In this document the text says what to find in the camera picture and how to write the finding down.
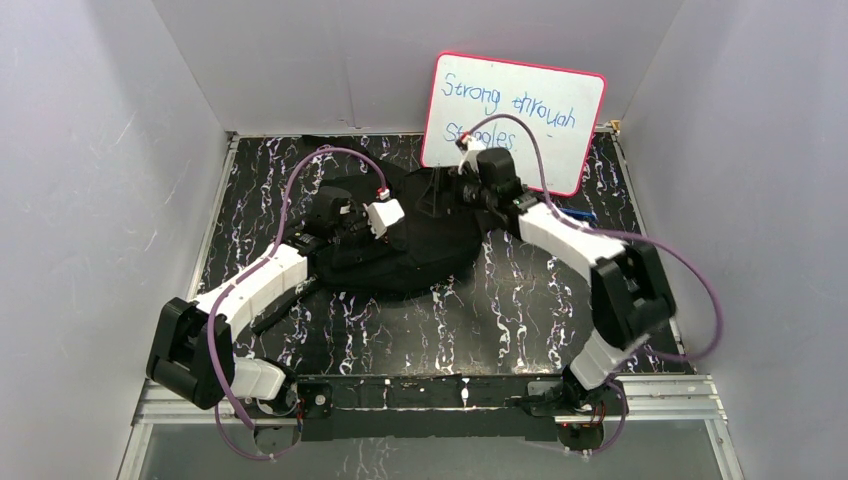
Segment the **black backpack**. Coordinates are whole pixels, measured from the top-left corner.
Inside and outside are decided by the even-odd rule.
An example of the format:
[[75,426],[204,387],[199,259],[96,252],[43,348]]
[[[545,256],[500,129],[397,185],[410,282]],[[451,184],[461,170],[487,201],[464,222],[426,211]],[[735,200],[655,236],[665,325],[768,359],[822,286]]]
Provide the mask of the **black backpack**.
[[369,168],[365,173],[332,177],[320,187],[349,191],[365,208],[396,198],[405,218],[376,239],[368,225],[368,243],[337,247],[304,232],[304,219],[287,220],[275,236],[272,251],[293,248],[306,260],[306,283],[330,291],[364,293],[377,297],[419,296],[431,286],[470,269],[482,249],[483,229],[477,214],[462,209],[442,218],[416,211],[420,192],[413,172],[375,157],[364,146],[339,137],[303,135],[300,144],[333,155],[359,154]]

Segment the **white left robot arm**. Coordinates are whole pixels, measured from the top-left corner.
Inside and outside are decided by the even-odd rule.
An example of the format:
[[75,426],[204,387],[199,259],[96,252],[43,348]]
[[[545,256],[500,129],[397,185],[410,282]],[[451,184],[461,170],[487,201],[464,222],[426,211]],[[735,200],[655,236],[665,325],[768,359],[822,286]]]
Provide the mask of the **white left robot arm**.
[[318,256],[344,243],[380,243],[404,217],[381,188],[367,203],[338,187],[323,187],[300,226],[284,224],[272,243],[243,270],[192,299],[174,297],[162,307],[146,364],[153,382],[208,410],[227,400],[233,407],[259,401],[265,412],[291,414],[300,402],[290,367],[237,356],[233,345],[256,320],[321,279]]

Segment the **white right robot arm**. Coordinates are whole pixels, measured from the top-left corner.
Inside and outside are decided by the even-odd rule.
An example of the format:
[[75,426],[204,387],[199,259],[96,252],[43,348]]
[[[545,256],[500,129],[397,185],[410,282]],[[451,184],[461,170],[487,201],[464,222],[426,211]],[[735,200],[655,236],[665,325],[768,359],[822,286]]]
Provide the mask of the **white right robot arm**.
[[590,413],[619,365],[677,311],[657,248],[563,215],[523,184],[504,148],[469,150],[459,165],[433,167],[428,175],[422,211],[480,213],[587,281],[593,328],[563,372],[563,399],[571,411]]

